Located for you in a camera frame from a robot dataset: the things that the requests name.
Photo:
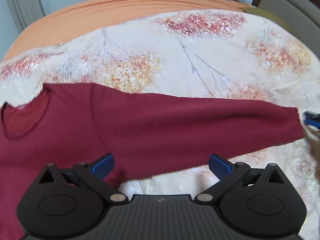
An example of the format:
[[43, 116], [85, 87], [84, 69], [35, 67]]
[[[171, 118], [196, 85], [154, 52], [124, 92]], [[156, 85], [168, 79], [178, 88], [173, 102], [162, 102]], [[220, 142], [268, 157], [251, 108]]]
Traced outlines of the olive green pillow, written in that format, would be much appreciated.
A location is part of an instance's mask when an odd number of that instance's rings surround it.
[[260, 9], [260, 8], [255, 8], [255, 7], [247, 7], [247, 8], [240, 8], [243, 12], [251, 14], [251, 15], [256, 15], [263, 17], [265, 19], [268, 19], [277, 25], [281, 26], [283, 29], [285, 29], [287, 32], [291, 33], [294, 36], [297, 36], [296, 33], [293, 31], [293, 29], [284, 21], [282, 20], [279, 16], [276, 14], [265, 10], [265, 9]]

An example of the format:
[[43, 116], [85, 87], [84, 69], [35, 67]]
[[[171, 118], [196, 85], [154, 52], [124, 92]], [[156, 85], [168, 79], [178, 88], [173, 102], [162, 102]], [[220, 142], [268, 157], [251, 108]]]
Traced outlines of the orange bed sheet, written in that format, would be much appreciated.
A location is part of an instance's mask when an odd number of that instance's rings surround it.
[[228, 0], [89, 0], [57, 10], [29, 25], [13, 42], [3, 60], [136, 18], [198, 9], [241, 11], [248, 6]]

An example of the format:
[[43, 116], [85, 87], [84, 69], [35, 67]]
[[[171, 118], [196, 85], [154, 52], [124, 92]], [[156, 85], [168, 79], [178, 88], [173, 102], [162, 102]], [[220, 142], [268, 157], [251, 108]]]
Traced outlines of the padded beige headboard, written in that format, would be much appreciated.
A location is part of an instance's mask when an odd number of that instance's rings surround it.
[[279, 16], [319, 56], [319, 0], [253, 0], [252, 5]]

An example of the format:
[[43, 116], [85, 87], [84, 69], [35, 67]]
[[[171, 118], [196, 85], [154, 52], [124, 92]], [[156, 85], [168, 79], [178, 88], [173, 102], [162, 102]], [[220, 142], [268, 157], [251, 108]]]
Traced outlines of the white sheer curtain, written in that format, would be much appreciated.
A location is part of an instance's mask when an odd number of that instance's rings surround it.
[[41, 0], [7, 0], [7, 3], [20, 33], [46, 15]]

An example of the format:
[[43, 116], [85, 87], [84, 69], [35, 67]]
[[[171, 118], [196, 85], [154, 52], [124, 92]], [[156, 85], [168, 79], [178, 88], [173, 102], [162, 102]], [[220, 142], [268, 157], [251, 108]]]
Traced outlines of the floral beige quilt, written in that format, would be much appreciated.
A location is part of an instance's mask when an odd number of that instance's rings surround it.
[[[68, 42], [38, 45], [1, 63], [1, 106], [22, 106], [44, 83], [97, 83], [127, 93], [261, 100], [319, 112], [319, 59], [298, 38], [259, 16], [227, 10], [166, 12], [93, 27]], [[233, 161], [278, 163], [307, 208], [300, 231], [319, 239], [319, 132]], [[207, 165], [122, 183], [133, 194], [195, 196], [217, 182]]]

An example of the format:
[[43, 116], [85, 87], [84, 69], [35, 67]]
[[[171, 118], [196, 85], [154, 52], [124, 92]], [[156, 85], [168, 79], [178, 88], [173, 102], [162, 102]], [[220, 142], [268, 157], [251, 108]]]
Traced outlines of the dark red long-sleeve shirt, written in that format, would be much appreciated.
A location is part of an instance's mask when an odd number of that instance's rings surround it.
[[95, 83], [45, 84], [30, 103], [1, 107], [1, 239], [19, 239], [16, 206], [46, 163], [105, 153], [114, 187], [302, 139], [296, 108], [259, 100], [130, 94]]

